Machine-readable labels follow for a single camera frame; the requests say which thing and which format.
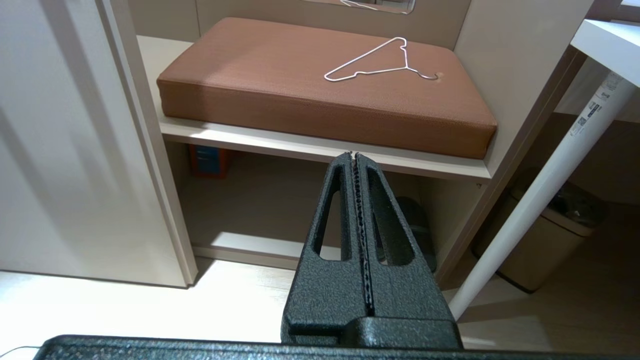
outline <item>white door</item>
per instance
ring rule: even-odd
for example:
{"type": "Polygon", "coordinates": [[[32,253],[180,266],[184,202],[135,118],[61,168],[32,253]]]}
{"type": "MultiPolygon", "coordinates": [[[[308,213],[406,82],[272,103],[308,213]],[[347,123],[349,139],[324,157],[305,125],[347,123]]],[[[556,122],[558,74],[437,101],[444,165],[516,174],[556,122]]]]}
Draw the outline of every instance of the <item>white door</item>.
{"type": "Polygon", "coordinates": [[[1,270],[193,283],[155,112],[118,26],[133,37],[125,1],[0,1],[1,270]]]}

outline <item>mirror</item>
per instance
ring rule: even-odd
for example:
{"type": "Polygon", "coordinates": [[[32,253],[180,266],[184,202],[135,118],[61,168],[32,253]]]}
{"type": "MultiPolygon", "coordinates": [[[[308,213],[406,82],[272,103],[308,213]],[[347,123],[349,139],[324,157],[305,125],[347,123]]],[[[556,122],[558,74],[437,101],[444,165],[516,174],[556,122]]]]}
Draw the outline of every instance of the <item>mirror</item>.
{"type": "Polygon", "coordinates": [[[415,0],[304,0],[370,11],[390,12],[407,15],[413,11],[415,0]]]}

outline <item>cable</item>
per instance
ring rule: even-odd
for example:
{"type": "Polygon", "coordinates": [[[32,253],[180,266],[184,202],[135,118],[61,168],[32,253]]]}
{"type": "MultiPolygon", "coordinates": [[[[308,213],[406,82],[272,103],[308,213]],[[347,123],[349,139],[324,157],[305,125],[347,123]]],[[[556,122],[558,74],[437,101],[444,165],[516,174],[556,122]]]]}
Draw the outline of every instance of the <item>cable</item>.
{"type": "Polygon", "coordinates": [[[17,347],[17,348],[13,348],[7,352],[5,352],[4,354],[0,355],[0,359],[2,359],[5,355],[9,354],[10,352],[14,352],[16,350],[22,349],[22,348],[40,348],[40,347],[30,347],[30,346],[23,346],[23,347],[17,347]]]}

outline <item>wooden floor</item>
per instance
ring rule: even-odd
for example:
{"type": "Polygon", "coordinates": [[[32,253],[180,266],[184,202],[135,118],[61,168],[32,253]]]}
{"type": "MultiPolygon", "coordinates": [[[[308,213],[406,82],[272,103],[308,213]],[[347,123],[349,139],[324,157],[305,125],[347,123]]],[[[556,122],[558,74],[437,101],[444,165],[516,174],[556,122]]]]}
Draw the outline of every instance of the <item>wooden floor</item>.
{"type": "MultiPolygon", "coordinates": [[[[639,215],[616,208],[534,295],[493,279],[460,319],[465,347],[640,354],[639,215]]],[[[0,272],[0,354],[59,334],[279,341],[293,271],[204,258],[198,266],[188,290],[0,272]]]]}

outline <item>brown cushion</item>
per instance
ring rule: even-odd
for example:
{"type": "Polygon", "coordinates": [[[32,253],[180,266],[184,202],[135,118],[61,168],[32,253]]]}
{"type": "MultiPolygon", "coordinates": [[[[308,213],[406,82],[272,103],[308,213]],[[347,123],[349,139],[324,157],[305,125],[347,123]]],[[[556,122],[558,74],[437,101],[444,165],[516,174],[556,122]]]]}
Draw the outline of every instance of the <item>brown cushion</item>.
{"type": "MultiPolygon", "coordinates": [[[[236,126],[483,158],[496,123],[456,55],[410,42],[402,70],[332,83],[324,74],[388,39],[226,18],[157,84],[164,114],[236,126]]],[[[394,42],[333,78],[402,67],[394,42]]]]}

